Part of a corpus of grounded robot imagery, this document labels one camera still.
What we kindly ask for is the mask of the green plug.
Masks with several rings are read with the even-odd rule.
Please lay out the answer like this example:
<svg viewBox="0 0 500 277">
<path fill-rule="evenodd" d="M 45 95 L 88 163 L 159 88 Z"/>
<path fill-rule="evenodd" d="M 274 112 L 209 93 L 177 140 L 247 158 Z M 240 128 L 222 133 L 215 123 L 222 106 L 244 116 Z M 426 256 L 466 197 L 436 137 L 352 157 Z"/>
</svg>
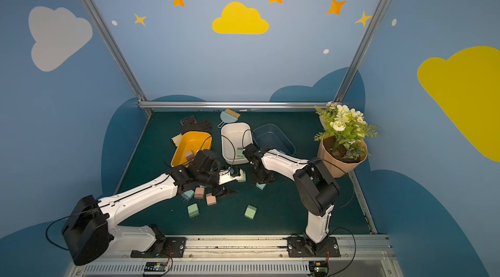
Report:
<svg viewBox="0 0 500 277">
<path fill-rule="evenodd" d="M 195 218 L 200 215 L 199 207 L 197 204 L 191 204 L 187 207 L 188 216 L 190 218 Z"/>
<path fill-rule="evenodd" d="M 237 159 L 245 158 L 243 154 L 243 149 L 240 147 L 236 149 L 236 158 Z"/>
<path fill-rule="evenodd" d="M 246 182 L 246 173 L 243 170 L 240 170 L 240 175 L 236 178 L 236 180 L 239 183 L 245 183 Z"/>
<path fill-rule="evenodd" d="M 255 206 L 248 205 L 244 213 L 244 216 L 248 219 L 253 220 L 255 218 L 256 213 L 257 213 L 257 208 Z"/>
</svg>

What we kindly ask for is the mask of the pink plug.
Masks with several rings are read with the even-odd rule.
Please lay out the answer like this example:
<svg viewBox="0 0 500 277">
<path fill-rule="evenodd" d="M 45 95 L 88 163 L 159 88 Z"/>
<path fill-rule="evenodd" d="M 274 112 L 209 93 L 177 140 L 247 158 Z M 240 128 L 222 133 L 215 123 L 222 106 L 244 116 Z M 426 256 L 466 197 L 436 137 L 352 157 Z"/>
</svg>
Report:
<svg viewBox="0 0 500 277">
<path fill-rule="evenodd" d="M 217 198 L 212 194 L 207 194 L 206 201 L 208 206 L 217 204 Z"/>
<path fill-rule="evenodd" d="M 194 198 L 196 200 L 203 200 L 204 197 L 205 197 L 205 188 L 204 187 L 197 187 L 195 189 Z"/>
<path fill-rule="evenodd" d="M 195 154 L 192 151 L 187 151 L 184 153 L 184 157 L 187 161 L 191 161 L 192 159 L 194 159 Z"/>
</svg>

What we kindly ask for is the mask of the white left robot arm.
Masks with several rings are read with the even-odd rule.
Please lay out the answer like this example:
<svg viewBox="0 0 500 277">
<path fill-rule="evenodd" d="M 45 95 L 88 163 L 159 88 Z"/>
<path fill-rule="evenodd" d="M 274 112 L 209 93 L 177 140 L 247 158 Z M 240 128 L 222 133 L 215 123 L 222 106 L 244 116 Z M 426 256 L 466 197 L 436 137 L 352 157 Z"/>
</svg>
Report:
<svg viewBox="0 0 500 277">
<path fill-rule="evenodd" d="M 86 265 L 118 241 L 112 229 L 132 215 L 201 186 L 211 188 L 215 197 L 225 196 L 233 191 L 223 185 L 241 179 L 232 167 L 223 170 L 217 155 L 204 149 L 188 164 L 131 190 L 100 200 L 92 195 L 82 198 L 63 226 L 62 236 L 74 264 Z"/>
</svg>

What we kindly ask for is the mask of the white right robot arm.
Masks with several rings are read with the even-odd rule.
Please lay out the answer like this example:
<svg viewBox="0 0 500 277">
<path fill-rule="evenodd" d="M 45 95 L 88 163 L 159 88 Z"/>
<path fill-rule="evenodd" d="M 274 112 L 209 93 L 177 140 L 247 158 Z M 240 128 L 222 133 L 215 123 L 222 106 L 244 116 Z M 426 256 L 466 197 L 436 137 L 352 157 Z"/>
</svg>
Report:
<svg viewBox="0 0 500 277">
<path fill-rule="evenodd" d="M 319 158 L 298 159 L 276 149 L 261 151 L 253 144 L 243 148 L 243 155 L 254 168 L 254 184 L 272 183 L 275 174 L 295 182 L 300 200 L 308 210 L 305 238 L 314 247 L 324 245 L 329 237 L 332 211 L 340 195 L 340 187 L 326 165 Z"/>
</svg>

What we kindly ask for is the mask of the yellow storage box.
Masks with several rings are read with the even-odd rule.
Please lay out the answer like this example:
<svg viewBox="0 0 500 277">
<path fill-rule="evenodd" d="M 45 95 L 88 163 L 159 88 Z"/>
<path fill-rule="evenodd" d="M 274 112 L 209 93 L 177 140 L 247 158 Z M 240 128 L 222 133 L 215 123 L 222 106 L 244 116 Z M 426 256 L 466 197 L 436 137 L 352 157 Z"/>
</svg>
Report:
<svg viewBox="0 0 500 277">
<path fill-rule="evenodd" d="M 171 166 L 180 166 L 189 163 L 184 157 L 184 153 L 192 151 L 195 155 L 200 150 L 211 149 L 212 135 L 207 132 L 187 132 L 182 135 L 182 141 L 174 152 Z"/>
</svg>

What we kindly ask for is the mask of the white storage box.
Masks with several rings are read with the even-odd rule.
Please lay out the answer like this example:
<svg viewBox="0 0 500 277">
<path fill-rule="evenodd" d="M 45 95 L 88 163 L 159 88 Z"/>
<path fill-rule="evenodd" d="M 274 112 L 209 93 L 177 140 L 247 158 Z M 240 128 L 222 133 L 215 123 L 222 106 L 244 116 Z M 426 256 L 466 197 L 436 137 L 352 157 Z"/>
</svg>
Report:
<svg viewBox="0 0 500 277">
<path fill-rule="evenodd" d="M 249 161 L 245 158 L 236 158 L 236 149 L 252 144 L 251 127 L 247 123 L 231 123 L 221 129 L 222 156 L 227 164 L 241 165 Z"/>
</svg>

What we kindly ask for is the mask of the transparent blue storage box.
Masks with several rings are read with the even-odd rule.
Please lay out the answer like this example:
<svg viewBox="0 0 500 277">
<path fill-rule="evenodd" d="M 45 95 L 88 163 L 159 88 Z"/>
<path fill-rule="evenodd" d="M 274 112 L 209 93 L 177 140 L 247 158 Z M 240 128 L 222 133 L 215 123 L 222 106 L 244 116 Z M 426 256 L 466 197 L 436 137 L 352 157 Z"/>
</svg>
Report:
<svg viewBox="0 0 500 277">
<path fill-rule="evenodd" d="M 253 130 L 253 139 L 260 149 L 277 149 L 286 155 L 293 156 L 296 152 L 294 144 L 275 124 L 268 123 Z"/>
</svg>

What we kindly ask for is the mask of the pink plug front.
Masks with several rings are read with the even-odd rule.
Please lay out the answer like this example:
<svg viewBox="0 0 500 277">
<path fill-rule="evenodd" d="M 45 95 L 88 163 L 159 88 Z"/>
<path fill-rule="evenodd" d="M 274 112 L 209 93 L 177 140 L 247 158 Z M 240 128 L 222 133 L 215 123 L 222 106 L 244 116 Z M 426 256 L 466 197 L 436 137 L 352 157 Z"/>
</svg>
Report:
<svg viewBox="0 0 500 277">
<path fill-rule="evenodd" d="M 217 204 L 217 198 L 212 194 L 207 194 L 206 201 L 208 206 Z"/>
</svg>

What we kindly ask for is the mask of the blue plug left cluster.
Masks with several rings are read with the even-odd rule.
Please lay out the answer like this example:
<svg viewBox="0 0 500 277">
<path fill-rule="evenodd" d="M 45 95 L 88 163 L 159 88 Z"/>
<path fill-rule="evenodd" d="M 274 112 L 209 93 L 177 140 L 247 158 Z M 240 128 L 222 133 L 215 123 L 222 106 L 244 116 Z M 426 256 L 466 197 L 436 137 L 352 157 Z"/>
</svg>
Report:
<svg viewBox="0 0 500 277">
<path fill-rule="evenodd" d="M 183 201 L 190 201 L 194 197 L 194 194 L 195 194 L 194 190 L 188 190 L 181 194 L 181 198 Z"/>
</svg>

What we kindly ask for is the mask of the light blue dustpan brush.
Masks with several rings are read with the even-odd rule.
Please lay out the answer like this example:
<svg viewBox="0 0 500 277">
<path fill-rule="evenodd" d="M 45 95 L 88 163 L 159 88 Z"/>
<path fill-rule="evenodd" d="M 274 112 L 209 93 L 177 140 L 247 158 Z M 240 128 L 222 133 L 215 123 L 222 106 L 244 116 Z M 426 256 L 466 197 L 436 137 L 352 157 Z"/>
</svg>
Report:
<svg viewBox="0 0 500 277">
<path fill-rule="evenodd" d="M 217 126 L 218 128 L 222 128 L 226 124 L 231 124 L 237 122 L 237 120 L 240 118 L 240 114 L 231 110 L 231 109 L 226 109 L 221 112 L 220 114 L 220 119 L 221 122 Z"/>
</svg>

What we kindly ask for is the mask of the pink ribbed flower pot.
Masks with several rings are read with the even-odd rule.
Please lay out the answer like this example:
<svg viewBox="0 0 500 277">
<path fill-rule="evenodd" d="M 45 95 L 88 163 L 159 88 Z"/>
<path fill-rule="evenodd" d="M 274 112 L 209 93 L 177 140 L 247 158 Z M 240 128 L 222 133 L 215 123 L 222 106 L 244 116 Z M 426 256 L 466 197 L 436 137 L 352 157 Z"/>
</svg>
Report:
<svg viewBox="0 0 500 277">
<path fill-rule="evenodd" d="M 360 155 L 355 160 L 339 160 L 331 154 L 331 149 L 333 149 L 335 142 L 335 137 L 329 137 L 322 140 L 318 148 L 317 157 L 322 160 L 323 164 L 334 178 L 341 178 L 364 162 L 367 159 L 368 154 Z"/>
</svg>

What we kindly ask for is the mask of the artificial green white plant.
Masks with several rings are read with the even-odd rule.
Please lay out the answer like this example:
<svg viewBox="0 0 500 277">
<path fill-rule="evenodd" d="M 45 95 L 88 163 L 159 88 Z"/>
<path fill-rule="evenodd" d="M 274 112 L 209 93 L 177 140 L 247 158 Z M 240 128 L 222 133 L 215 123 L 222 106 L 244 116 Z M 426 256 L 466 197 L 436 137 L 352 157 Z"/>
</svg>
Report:
<svg viewBox="0 0 500 277">
<path fill-rule="evenodd" d="M 366 137 L 377 137 L 378 127 L 368 124 L 361 111 L 334 102 L 328 102 L 324 107 L 316 106 L 315 111 L 324 122 L 323 131 L 315 135 L 315 140 L 335 137 L 336 142 L 331 149 L 334 157 L 355 160 L 360 155 L 368 154 L 367 148 L 361 144 Z"/>
</svg>

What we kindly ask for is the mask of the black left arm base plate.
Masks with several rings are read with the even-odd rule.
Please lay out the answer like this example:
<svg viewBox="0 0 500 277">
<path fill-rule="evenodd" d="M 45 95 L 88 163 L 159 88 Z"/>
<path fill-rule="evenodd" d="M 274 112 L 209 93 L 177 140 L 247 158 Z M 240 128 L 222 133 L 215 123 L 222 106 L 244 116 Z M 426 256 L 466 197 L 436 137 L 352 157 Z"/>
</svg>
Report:
<svg viewBox="0 0 500 277">
<path fill-rule="evenodd" d="M 160 237 L 146 251 L 131 251 L 131 258 L 181 258 L 184 256 L 187 239 L 185 237 Z"/>
</svg>

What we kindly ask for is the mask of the aluminium frame rail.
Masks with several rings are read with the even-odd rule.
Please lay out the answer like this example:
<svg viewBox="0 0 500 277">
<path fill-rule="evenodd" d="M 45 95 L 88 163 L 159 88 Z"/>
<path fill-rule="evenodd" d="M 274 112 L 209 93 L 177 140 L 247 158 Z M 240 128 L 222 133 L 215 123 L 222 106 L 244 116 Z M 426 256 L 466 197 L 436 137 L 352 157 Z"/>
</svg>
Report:
<svg viewBox="0 0 500 277">
<path fill-rule="evenodd" d="M 326 102 L 185 102 L 185 101 L 139 101 L 140 108 L 165 109 L 310 109 L 325 106 Z"/>
</svg>

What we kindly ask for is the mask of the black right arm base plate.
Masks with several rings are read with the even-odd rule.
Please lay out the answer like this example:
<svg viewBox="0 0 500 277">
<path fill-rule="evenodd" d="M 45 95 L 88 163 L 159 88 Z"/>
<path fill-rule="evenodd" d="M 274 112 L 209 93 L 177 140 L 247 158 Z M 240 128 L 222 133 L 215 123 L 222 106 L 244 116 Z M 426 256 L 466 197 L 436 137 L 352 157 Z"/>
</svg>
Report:
<svg viewBox="0 0 500 277">
<path fill-rule="evenodd" d="M 289 257 L 341 257 L 339 244 L 333 236 L 316 244 L 306 235 L 291 235 L 286 238 L 286 249 Z"/>
</svg>

